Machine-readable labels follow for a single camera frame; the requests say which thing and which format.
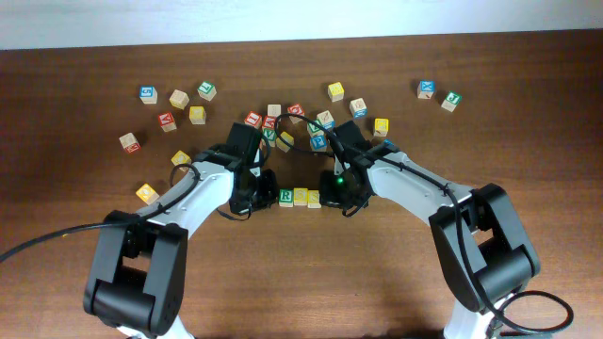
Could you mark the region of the green R block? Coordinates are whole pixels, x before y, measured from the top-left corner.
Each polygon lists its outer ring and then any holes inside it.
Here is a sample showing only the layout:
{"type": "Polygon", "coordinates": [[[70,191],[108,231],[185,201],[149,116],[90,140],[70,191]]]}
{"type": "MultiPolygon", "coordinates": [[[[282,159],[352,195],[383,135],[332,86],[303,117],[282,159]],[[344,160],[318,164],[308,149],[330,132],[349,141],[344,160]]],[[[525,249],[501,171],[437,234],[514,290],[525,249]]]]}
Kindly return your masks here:
{"type": "Polygon", "coordinates": [[[294,191],[292,189],[281,189],[279,192],[278,203],[280,207],[293,207],[294,191]]]}

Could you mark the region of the yellow S block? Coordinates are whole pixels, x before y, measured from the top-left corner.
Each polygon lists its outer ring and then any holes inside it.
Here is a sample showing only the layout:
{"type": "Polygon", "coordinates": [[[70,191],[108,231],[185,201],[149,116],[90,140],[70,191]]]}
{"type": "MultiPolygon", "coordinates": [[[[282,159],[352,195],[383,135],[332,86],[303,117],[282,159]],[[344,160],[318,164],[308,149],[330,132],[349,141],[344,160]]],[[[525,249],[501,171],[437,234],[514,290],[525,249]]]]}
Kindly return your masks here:
{"type": "Polygon", "coordinates": [[[307,207],[317,209],[321,207],[320,195],[318,190],[308,191],[307,207]]]}

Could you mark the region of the yellow 6 block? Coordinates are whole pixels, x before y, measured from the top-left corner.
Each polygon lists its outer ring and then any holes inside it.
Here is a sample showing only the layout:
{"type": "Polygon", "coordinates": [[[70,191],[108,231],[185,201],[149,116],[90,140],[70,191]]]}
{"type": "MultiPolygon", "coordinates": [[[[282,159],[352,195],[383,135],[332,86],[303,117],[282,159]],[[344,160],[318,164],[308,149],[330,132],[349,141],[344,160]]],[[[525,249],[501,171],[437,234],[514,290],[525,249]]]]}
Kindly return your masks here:
{"type": "Polygon", "coordinates": [[[295,206],[306,206],[308,203],[308,189],[295,187],[293,189],[293,202],[295,206]]]}

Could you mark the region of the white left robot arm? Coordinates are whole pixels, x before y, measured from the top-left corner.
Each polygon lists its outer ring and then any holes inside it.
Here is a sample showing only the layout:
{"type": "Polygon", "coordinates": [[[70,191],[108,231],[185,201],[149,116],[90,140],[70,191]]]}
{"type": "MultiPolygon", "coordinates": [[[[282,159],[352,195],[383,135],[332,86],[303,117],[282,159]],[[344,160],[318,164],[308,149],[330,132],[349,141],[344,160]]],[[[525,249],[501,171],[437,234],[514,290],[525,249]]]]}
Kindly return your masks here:
{"type": "Polygon", "coordinates": [[[262,133],[234,123],[225,143],[184,164],[185,176],[134,214],[113,211],[101,229],[83,297],[87,314],[130,338],[189,338],[179,316],[187,243],[220,206],[245,221],[276,200],[262,133]]]}

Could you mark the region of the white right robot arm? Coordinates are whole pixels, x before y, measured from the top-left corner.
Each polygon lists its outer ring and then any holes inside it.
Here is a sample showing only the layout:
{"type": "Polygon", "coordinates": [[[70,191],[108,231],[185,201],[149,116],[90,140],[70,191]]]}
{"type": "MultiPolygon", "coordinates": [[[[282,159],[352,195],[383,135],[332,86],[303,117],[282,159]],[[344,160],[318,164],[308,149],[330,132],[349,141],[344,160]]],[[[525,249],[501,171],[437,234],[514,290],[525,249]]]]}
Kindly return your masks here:
{"type": "Polygon", "coordinates": [[[398,147],[373,146],[348,121],[328,130],[334,169],[320,176],[323,205],[350,218],[372,197],[395,202],[428,224],[445,281],[455,297],[443,338],[545,336],[505,316],[526,296],[541,263],[506,191],[455,184],[413,162],[398,147]]]}

